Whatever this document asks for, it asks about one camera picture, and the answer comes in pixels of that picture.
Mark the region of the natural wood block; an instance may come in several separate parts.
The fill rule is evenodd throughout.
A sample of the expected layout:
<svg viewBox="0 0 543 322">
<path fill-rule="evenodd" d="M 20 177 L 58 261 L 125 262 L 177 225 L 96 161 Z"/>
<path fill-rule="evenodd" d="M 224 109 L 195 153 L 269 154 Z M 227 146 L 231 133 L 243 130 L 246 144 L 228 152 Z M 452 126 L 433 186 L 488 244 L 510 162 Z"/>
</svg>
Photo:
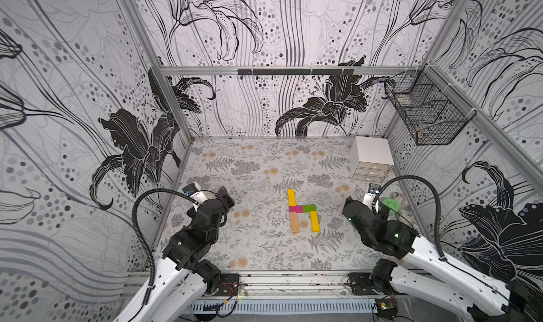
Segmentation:
<svg viewBox="0 0 543 322">
<path fill-rule="evenodd" d="M 289 216 L 290 216 L 290 223 L 291 223 L 291 233 L 298 234 L 299 233 L 298 213 L 290 212 Z"/>
</svg>

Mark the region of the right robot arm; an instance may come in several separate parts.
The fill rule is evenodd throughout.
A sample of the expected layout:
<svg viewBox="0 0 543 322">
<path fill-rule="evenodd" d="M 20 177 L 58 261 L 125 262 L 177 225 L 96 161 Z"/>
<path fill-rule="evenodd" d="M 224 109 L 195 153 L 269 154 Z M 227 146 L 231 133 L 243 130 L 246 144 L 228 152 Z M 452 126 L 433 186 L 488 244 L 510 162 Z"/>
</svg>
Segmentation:
<svg viewBox="0 0 543 322">
<path fill-rule="evenodd" d="M 348 197 L 342 209 L 362 243 L 384 255 L 369 276 L 373 290 L 415 296 L 464 321 L 542 320 L 542 296 L 528 282 L 480 272 L 445 253 L 440 241 L 390 220 L 390 207 L 380 201 L 389 185 L 371 184 L 362 201 Z"/>
</svg>

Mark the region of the green block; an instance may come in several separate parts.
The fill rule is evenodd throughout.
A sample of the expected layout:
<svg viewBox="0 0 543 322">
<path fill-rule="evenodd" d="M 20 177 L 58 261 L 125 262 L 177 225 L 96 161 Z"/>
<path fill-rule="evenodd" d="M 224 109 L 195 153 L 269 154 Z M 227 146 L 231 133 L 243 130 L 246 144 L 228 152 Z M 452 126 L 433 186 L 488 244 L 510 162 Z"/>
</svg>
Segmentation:
<svg viewBox="0 0 543 322">
<path fill-rule="evenodd" d="M 317 210 L 316 205 L 304 205 L 303 206 L 303 211 L 304 212 L 313 212 L 313 211 L 316 211 L 316 210 Z"/>
</svg>

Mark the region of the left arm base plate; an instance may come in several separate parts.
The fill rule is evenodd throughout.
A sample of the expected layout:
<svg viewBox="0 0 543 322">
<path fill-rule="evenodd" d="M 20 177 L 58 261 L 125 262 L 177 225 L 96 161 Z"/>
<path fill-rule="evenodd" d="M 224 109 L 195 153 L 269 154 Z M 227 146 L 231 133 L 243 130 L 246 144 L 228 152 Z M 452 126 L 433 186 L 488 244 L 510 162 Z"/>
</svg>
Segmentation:
<svg viewBox="0 0 543 322">
<path fill-rule="evenodd" d="M 240 289 L 240 274 L 222 273 L 217 282 L 217 288 L 208 296 L 211 297 L 236 297 Z"/>
</svg>

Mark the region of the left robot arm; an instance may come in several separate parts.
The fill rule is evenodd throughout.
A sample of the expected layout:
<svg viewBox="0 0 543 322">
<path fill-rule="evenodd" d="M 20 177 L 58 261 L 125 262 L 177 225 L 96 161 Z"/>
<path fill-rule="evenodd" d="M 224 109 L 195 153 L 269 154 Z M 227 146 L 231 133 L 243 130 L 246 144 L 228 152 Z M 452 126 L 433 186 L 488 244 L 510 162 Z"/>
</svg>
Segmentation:
<svg viewBox="0 0 543 322">
<path fill-rule="evenodd" d="M 188 210 L 190 223 L 172 235 L 158 260 L 138 222 L 139 205 L 156 193 L 168 193 L 192 203 Z M 140 195 L 132 208 L 132 224 L 148 256 L 149 276 L 116 321 L 175 321 L 197 299 L 215 293 L 221 271 L 205 255 L 219 240 L 219 230 L 227 223 L 234 204 L 225 187 L 202 190 L 197 183 L 182 191 L 156 188 Z"/>
</svg>

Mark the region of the magenta block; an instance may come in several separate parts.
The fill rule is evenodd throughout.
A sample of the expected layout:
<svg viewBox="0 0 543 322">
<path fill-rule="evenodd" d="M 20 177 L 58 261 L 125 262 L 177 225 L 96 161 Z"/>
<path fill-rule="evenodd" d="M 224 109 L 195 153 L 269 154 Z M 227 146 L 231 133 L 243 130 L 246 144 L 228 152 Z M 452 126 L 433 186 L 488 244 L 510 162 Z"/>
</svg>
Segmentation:
<svg viewBox="0 0 543 322">
<path fill-rule="evenodd" d="M 304 212 L 304 208 L 303 208 L 303 206 L 301 206 L 301 205 L 290 206 L 290 207 L 289 207 L 289 211 L 290 211 L 290 212 L 294 212 L 294 213 L 303 213 L 303 212 Z"/>
</svg>

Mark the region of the yellow block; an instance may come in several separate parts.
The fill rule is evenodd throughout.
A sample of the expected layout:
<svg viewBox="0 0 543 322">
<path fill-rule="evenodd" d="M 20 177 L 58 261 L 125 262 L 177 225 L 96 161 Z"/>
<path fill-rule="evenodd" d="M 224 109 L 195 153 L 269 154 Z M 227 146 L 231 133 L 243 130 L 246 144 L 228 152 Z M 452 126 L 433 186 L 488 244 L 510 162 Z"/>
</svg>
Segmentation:
<svg viewBox="0 0 543 322">
<path fill-rule="evenodd" d="M 310 219 L 312 231 L 315 233 L 320 232 L 319 216 L 316 211 L 310 211 Z"/>
<path fill-rule="evenodd" d="M 287 196 L 288 196 L 288 205 L 290 207 L 297 206 L 295 190 L 294 189 L 288 189 L 287 190 Z"/>
</svg>

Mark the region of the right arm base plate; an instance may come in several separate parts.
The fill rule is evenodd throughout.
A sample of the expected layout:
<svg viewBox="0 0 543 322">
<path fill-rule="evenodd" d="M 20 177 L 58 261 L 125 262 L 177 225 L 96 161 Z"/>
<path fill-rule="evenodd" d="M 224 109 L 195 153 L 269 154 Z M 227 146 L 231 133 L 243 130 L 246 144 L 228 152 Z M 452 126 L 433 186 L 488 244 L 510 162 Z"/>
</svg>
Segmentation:
<svg viewBox="0 0 543 322">
<path fill-rule="evenodd" d="M 374 288 L 370 272 L 349 272 L 347 277 L 346 285 L 351 289 L 353 295 L 369 296 L 381 294 L 381 292 Z"/>
</svg>

